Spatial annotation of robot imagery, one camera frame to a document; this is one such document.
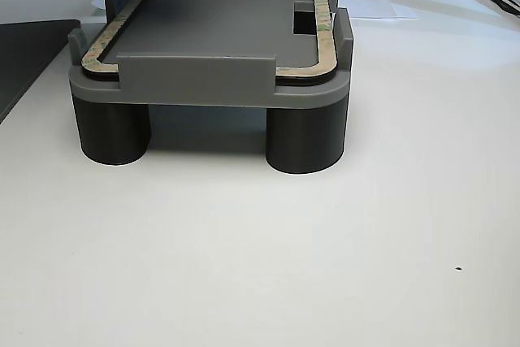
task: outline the raised lip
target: raised lip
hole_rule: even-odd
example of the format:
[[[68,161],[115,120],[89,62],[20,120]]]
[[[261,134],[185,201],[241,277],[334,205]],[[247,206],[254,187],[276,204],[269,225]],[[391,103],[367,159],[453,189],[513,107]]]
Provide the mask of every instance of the raised lip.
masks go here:
[[[81,66],[94,76],[118,75],[117,64],[105,64],[99,61],[105,48],[115,38],[119,30],[127,23],[132,13],[143,0],[130,0],[112,20],[97,40],[90,46],[81,60]],[[332,34],[331,13],[328,0],[314,0],[316,15],[316,39],[318,42],[318,62],[310,67],[276,67],[276,76],[309,79],[324,76],[336,69],[336,48]]]

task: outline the white desk surface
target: white desk surface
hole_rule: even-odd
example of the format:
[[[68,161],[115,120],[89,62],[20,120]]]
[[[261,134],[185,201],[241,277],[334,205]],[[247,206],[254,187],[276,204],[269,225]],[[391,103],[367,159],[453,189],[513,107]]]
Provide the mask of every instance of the white desk surface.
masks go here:
[[[520,20],[394,1],[419,19],[353,22],[346,150],[313,175],[238,109],[161,108],[141,160],[88,160],[64,50],[0,126],[0,345],[519,346]]]

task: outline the tan edge strip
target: tan edge strip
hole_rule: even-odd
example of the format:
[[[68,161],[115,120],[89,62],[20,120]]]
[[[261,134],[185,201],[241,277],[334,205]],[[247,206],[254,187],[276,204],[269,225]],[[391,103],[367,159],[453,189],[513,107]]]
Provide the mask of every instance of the tan edge strip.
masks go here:
[[[130,0],[123,10],[110,22],[101,36],[90,46],[81,60],[83,68],[93,73],[118,73],[117,64],[104,64],[98,58],[103,50],[124,26],[128,17],[139,6],[142,0]],[[326,75],[336,68],[336,48],[332,35],[331,14],[328,0],[314,0],[316,15],[316,37],[318,40],[318,63],[311,67],[277,67],[277,76],[315,77]]]

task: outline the gray platform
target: gray platform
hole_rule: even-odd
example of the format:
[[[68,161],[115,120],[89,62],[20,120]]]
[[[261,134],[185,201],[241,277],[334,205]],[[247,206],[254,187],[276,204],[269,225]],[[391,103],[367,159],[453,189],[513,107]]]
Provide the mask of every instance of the gray platform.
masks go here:
[[[125,2],[106,4],[115,15]],[[336,10],[337,0],[329,4]],[[71,90],[96,103],[328,106],[349,93],[353,35],[345,9],[333,32],[337,68],[292,85],[279,80],[277,67],[319,60],[314,0],[144,0],[100,58],[118,64],[118,80],[85,74],[86,41],[81,32],[71,36]]]

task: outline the cylinder leg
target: cylinder leg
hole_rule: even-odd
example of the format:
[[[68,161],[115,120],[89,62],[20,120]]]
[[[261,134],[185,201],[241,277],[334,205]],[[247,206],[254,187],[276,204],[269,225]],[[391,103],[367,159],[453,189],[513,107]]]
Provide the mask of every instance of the cylinder leg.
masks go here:
[[[147,105],[94,103],[72,95],[81,149],[92,160],[109,165],[138,160],[150,142]]]
[[[266,159],[278,171],[321,171],[343,154],[349,95],[315,109],[267,109]]]

